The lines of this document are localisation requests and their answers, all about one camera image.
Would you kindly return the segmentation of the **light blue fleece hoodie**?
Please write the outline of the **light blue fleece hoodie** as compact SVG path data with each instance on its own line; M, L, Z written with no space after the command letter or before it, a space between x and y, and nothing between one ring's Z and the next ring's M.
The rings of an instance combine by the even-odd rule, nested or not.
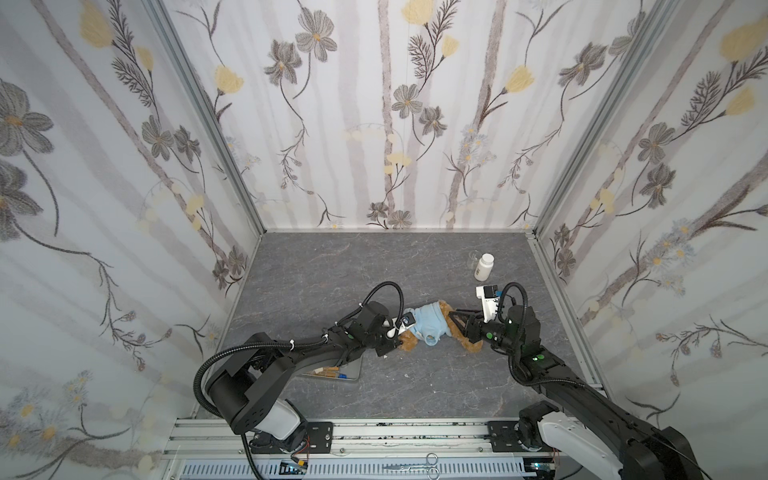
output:
M425 342L427 346L435 346L443 336L452 336L440 302L418 308L406 308L405 315L413 317L413 325L409 332L418 340Z

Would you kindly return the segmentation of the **brown teddy bear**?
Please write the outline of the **brown teddy bear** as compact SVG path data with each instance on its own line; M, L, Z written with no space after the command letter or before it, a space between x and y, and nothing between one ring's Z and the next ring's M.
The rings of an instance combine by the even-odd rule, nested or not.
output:
M452 308L447 302L443 300L438 300L436 302L440 302L441 309L445 315L445 318L447 320L450 332L452 333L451 337L453 340L456 340L467 352L469 353L477 353L479 352L483 347L483 342L477 342L477 343L471 343L466 336L462 336L456 327L453 325L453 323L450 321L448 314L455 310ZM419 343L425 342L418 340L412 333L409 331L403 333L399 336L399 338L402 340L402 345L399 347L400 350L404 352L412 351Z

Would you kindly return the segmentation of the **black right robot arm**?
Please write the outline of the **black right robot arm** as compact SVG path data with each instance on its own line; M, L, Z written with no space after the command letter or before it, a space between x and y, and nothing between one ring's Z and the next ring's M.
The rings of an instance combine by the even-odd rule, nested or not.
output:
M503 354L512 378L542 395L519 413L516 436L523 447L558 450L600 479L707 478L681 432L620 407L544 346L520 283L483 286L478 297L480 309L452 311L449 319L469 342Z

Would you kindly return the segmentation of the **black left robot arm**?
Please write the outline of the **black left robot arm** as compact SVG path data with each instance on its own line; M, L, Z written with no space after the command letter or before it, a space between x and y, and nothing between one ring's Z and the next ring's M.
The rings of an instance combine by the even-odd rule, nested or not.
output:
M280 399L293 377L352 363L369 350L383 357L397 349L399 336L413 324L400 285L384 281L316 338L276 340L259 332L214 354L197 370L193 393L234 434L260 430L283 440L302 422L295 408Z

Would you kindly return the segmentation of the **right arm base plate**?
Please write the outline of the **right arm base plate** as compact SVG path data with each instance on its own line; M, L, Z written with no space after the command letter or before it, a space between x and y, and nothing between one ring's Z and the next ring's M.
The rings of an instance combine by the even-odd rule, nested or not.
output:
M528 420L524 420L522 425L518 420L489 421L487 429L487 438L494 453L554 452L544 442L538 427Z

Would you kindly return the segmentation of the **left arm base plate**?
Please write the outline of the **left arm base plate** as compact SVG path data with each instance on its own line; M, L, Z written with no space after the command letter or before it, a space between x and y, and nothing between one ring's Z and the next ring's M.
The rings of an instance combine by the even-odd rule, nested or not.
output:
M285 440L257 431L248 441L248 446L253 454L329 454L333 433L333 422L310 421L300 424Z

